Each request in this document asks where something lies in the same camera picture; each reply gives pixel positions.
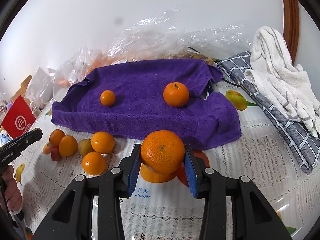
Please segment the purple towel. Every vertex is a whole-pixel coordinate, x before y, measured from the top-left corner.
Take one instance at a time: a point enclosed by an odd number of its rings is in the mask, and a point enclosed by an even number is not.
[[[106,131],[116,137],[144,139],[156,130],[170,130],[194,150],[217,147],[241,135],[237,110],[218,92],[199,98],[210,79],[222,73],[200,59],[161,59],[101,67],[73,85],[52,105],[52,123],[73,131]],[[168,106],[163,90],[181,82],[190,99],[182,108]],[[116,94],[111,107],[100,103],[104,90]]]

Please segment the screw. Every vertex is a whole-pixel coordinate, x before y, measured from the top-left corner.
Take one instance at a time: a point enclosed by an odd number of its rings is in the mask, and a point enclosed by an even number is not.
[[[82,174],[79,174],[79,175],[77,175],[76,176],[76,181],[83,181],[84,180],[84,175],[82,175]]]
[[[204,172],[207,174],[213,174],[214,173],[214,169],[213,168],[205,168]]]
[[[250,181],[250,179],[247,176],[242,176],[241,181],[243,181],[244,183],[248,183]]]
[[[112,174],[118,174],[120,171],[121,171],[120,168],[115,167],[115,168],[112,168],[111,173],[112,173]]]

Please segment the white wall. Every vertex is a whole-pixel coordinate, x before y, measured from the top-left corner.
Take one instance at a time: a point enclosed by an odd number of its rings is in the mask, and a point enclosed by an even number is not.
[[[312,90],[320,100],[320,31],[307,11],[299,4],[300,34],[294,64],[301,64],[307,71]]]
[[[282,0],[30,0],[0,42],[0,91],[12,95],[38,67],[56,69],[82,46],[106,49],[124,28],[180,6],[187,31],[283,29]]]

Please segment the red sign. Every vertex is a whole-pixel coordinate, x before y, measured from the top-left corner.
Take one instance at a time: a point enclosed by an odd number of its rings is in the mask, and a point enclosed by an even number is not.
[[[27,133],[35,120],[31,109],[22,96],[19,96],[10,107],[1,125],[15,139]]]

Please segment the gray checkered cushion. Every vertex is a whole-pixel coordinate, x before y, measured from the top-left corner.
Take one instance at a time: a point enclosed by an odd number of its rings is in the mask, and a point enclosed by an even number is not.
[[[289,145],[300,168],[309,175],[319,160],[320,140],[311,136],[303,124],[289,121],[284,117],[267,98],[257,92],[254,86],[245,79],[244,71],[248,68],[251,69],[250,55],[251,52],[245,51],[221,61],[218,66],[260,106]]]

